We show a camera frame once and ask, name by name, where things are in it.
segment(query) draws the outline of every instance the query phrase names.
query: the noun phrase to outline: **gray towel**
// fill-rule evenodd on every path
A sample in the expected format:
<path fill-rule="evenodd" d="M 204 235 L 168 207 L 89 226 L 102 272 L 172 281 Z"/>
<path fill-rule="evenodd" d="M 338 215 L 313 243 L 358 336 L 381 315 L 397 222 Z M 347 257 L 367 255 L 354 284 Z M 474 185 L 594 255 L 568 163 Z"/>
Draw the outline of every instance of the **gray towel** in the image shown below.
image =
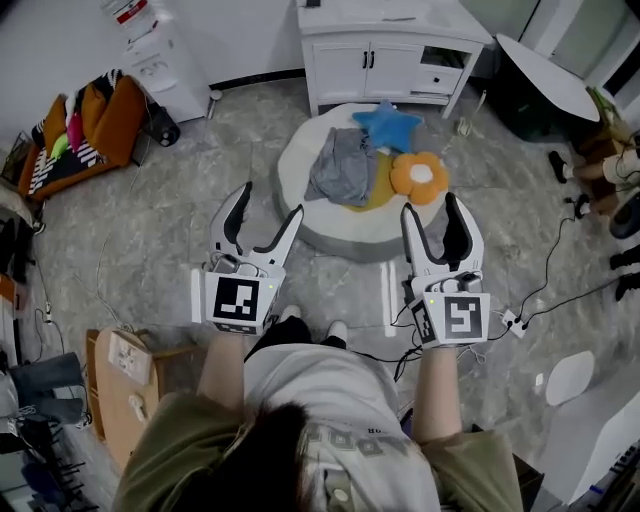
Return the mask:
<path fill-rule="evenodd" d="M 364 206 L 375 184 L 378 160 L 369 135 L 360 128 L 331 128 L 311 167 L 305 201 Z"/>

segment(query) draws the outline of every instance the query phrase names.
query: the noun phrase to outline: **blue star pillow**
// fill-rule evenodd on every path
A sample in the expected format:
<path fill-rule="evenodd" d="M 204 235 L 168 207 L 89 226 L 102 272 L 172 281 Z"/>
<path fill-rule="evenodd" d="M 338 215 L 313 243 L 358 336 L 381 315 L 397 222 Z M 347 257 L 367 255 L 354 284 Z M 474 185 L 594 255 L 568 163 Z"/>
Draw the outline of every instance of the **blue star pillow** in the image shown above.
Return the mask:
<path fill-rule="evenodd" d="M 389 146 L 402 153 L 411 153 L 411 132 L 422 119 L 403 114 L 384 100 L 373 112 L 354 112 L 353 119 L 367 131 L 373 146 Z"/>

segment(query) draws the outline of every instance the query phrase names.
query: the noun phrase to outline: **electrical outlet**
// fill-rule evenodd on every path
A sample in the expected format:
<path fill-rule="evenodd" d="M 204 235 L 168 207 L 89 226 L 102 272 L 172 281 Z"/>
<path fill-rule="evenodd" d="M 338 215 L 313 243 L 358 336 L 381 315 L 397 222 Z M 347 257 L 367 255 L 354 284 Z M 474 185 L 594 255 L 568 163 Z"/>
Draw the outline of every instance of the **electrical outlet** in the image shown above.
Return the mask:
<path fill-rule="evenodd" d="M 509 324 L 509 322 L 511 322 L 511 327 L 509 328 L 509 330 L 518 338 L 522 339 L 524 337 L 524 333 L 526 332 L 526 330 L 522 328 L 524 323 L 522 322 L 522 320 L 516 322 L 516 315 L 514 315 L 507 309 L 504 312 L 504 316 L 502 317 L 502 323 L 506 326 Z"/>

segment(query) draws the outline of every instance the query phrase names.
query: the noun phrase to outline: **white sock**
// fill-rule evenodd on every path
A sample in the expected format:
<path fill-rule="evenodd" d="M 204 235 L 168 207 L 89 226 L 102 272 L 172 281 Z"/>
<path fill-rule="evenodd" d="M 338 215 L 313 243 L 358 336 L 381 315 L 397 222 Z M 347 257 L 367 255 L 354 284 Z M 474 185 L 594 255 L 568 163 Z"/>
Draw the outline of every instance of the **white sock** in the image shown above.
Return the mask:
<path fill-rule="evenodd" d="M 564 164 L 564 165 L 562 166 L 562 175 L 563 175 L 566 179 L 573 178 L 573 165 Z"/>

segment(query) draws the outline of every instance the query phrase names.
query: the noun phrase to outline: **sleeve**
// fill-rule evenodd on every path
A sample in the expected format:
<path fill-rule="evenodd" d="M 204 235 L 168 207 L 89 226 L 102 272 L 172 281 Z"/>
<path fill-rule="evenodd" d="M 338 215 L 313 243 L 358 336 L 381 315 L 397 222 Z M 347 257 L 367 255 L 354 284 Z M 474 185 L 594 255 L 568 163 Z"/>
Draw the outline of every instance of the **sleeve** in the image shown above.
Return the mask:
<path fill-rule="evenodd" d="M 523 510 L 511 446 L 504 435 L 459 434 L 421 448 L 444 503 L 457 503 L 468 512 Z"/>
<path fill-rule="evenodd" d="M 205 397 L 166 395 L 127 463 L 113 510 L 165 509 L 193 473 L 222 459 L 239 426 Z"/>

